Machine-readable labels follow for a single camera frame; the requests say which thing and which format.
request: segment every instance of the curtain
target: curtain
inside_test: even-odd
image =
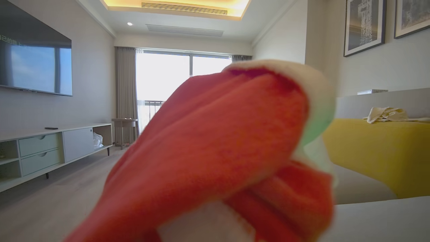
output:
[[[137,118],[136,96],[136,49],[115,47],[115,70],[117,82],[117,118]],[[124,128],[124,142],[135,141],[134,130]],[[115,129],[115,142],[119,142],[120,130]]]
[[[252,56],[232,55],[233,62],[252,60]]]

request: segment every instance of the cabinet door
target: cabinet door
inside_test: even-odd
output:
[[[66,162],[94,152],[92,128],[65,131],[63,137]]]

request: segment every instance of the wooden floor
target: wooden floor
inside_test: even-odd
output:
[[[101,151],[0,193],[1,242],[62,241],[92,210],[125,150]]]

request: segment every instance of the balcony railing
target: balcony railing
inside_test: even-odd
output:
[[[140,133],[142,133],[143,129],[148,125],[163,103],[164,101],[137,100]]]

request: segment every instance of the glass window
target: glass window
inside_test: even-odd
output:
[[[136,58],[138,100],[166,101],[190,77],[190,57],[140,53]]]
[[[193,56],[193,76],[209,75],[221,72],[231,64],[231,59]]]

